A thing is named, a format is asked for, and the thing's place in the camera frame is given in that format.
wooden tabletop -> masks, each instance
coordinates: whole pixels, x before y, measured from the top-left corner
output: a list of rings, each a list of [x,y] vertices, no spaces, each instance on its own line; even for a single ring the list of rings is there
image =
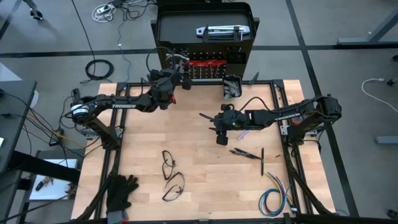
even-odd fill
[[[285,80],[289,104],[303,100],[298,80]],[[99,93],[115,93],[115,84],[102,84]],[[131,88],[131,95],[138,95],[139,87]],[[229,99],[240,108],[248,99],[260,96],[273,109],[269,85],[243,86],[240,98]],[[138,220],[197,220],[227,218],[262,218],[257,203],[261,194],[275,188],[266,176],[261,176],[260,160],[236,156],[229,152],[238,147],[261,156],[265,149],[264,172],[270,172],[289,185],[277,123],[261,131],[251,131],[243,140],[237,141],[242,131],[228,131],[227,146],[216,144],[216,134],[209,130],[212,123],[199,116],[205,113],[214,116],[225,103],[221,85],[192,86],[190,91],[177,87],[176,105],[168,110],[141,113],[129,110],[119,174],[138,177],[139,188],[130,196],[132,206],[126,211],[131,221]],[[263,109],[258,100],[253,100],[246,109]],[[109,124],[111,110],[99,116]],[[98,146],[91,146],[86,151]],[[176,163],[175,171],[185,176],[183,194],[173,202],[165,202],[162,196],[166,180],[162,174],[162,151],[168,150]],[[81,170],[72,218],[79,216],[91,202],[98,190],[105,151],[97,149],[90,153]],[[325,171],[315,142],[307,141],[300,146],[307,184],[324,206],[334,211]],[[305,206],[300,196],[300,204]],[[271,194],[267,200],[270,209],[277,209],[279,196]]]

pen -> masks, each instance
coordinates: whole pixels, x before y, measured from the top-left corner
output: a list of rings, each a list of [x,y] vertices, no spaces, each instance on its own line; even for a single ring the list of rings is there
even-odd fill
[[[255,159],[254,157],[252,157],[252,156],[250,156],[250,155],[247,155],[246,153],[243,153],[243,152],[236,152],[236,151],[234,151],[234,150],[229,150],[232,154],[235,154],[235,155],[239,155],[239,156],[244,156],[244,157],[247,157],[247,158],[249,158],[249,159]]]
[[[251,159],[261,159],[260,157],[255,156],[255,155],[253,155],[253,154],[251,154],[251,153],[249,153],[249,152],[243,151],[242,149],[238,149],[238,148],[234,148],[234,149],[237,150],[238,152],[242,152],[243,154],[248,155],[248,156],[249,156],[248,158],[251,158]]]
[[[261,176],[264,175],[264,148],[261,149]]]

black glove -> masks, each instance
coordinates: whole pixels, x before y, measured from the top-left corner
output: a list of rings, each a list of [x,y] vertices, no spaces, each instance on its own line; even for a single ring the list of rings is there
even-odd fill
[[[138,188],[137,177],[130,175],[126,179],[123,175],[110,177],[108,196],[106,197],[106,208],[108,212],[124,210],[131,206],[127,201],[129,194]]]

desk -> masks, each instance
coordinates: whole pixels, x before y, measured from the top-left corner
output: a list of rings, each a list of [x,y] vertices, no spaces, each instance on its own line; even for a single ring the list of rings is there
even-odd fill
[[[284,86],[290,104],[303,100],[298,80],[285,80]],[[99,93],[114,94],[115,88],[116,84],[102,84]],[[138,95],[140,91],[139,87],[131,88],[131,95]],[[232,98],[228,103],[240,108],[253,96],[260,96],[269,108],[274,108],[270,85],[243,85],[242,97]],[[214,131],[208,129],[212,124],[199,116],[199,112],[210,116],[220,112],[220,105],[224,103],[221,85],[194,85],[190,91],[177,87],[175,97],[177,104],[170,105],[166,111],[141,113],[130,110],[127,113],[119,173],[136,175],[140,184],[129,196],[132,202],[127,209],[129,219],[263,218],[257,202],[260,195],[274,185],[268,177],[261,177],[258,160],[232,155],[229,150],[238,147],[260,156],[264,147],[264,171],[277,175],[288,185],[278,125],[251,131],[241,141],[236,141],[241,131],[229,131],[228,146],[220,146],[216,144]],[[263,105],[254,100],[246,109],[263,109]],[[109,124],[111,113],[107,110],[98,117],[104,124]],[[165,192],[163,150],[171,152],[177,165],[175,170],[185,176],[184,193],[174,202],[161,199]],[[327,209],[334,211],[317,144],[305,142],[300,153],[308,186]],[[104,150],[97,150],[83,161],[72,218],[84,211],[98,190],[104,154]],[[303,197],[299,200],[304,210]],[[278,195],[271,195],[268,205],[271,209],[276,208]]]
[[[23,102],[10,95],[0,97],[0,114],[17,114],[19,116],[0,117],[0,137],[4,142],[0,147],[0,220],[8,217],[17,189],[29,190],[30,181],[21,180],[22,171],[34,174],[49,175],[51,177],[77,182],[80,172],[58,164],[43,161],[34,156],[15,150],[25,117],[28,113],[34,90],[35,81],[0,82],[0,89],[5,93],[20,98]]]

gray floor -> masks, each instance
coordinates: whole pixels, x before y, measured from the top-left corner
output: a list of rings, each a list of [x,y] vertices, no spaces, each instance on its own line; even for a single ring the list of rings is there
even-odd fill
[[[11,11],[15,0],[0,2],[0,26]],[[72,2],[68,0],[35,0],[46,21],[37,22],[29,18],[29,8],[22,3],[3,38],[0,53],[58,52],[89,50],[81,25],[75,16]],[[95,6],[107,0],[76,1],[91,44],[95,50],[116,50],[118,25],[121,14],[106,24],[91,19]],[[298,45],[292,21],[285,1],[248,0],[254,16],[261,23],[255,45]],[[372,31],[393,8],[397,1],[388,0],[293,0],[293,5],[307,45],[335,44],[339,37],[362,37]],[[149,22],[155,19],[156,7],[148,8],[146,14],[122,28],[122,47],[125,49],[148,49],[154,46]],[[398,40],[398,28],[388,33],[384,40]],[[323,94],[331,93],[343,107],[343,117],[334,124],[341,155],[353,189],[360,215],[363,217],[386,218],[388,208],[398,209],[398,196],[393,192],[398,184],[396,173],[397,147],[380,146],[373,142],[378,135],[398,135],[398,121],[388,106],[371,99],[361,91],[362,81],[368,78],[396,77],[398,64],[391,57],[398,50],[313,50],[310,58],[317,74]],[[127,55],[133,69],[129,81],[138,82],[146,75],[146,55]],[[127,63],[120,55],[104,55],[115,65],[111,80],[126,79]],[[79,88],[83,95],[95,95],[101,82],[79,84],[85,80],[84,67],[90,56],[0,58],[0,62],[23,79],[38,82],[39,104],[35,109],[54,126],[61,113],[61,104],[73,88]],[[155,55],[151,67],[159,68]],[[106,67],[98,66],[97,72]],[[299,79],[307,98],[313,90],[300,51],[253,51],[244,79],[250,79],[260,71],[261,79]],[[366,89],[398,106],[398,86],[389,87],[382,83],[368,83]],[[66,135],[84,144],[79,134],[67,130]],[[335,207],[347,211],[336,167],[331,156],[326,134],[322,136],[322,159]],[[34,151],[53,150],[40,140],[33,139]],[[18,150],[29,152],[25,134],[21,134]],[[16,198],[12,213],[17,213],[21,194]],[[57,202],[27,216],[27,222],[57,223],[70,218],[73,202]]]

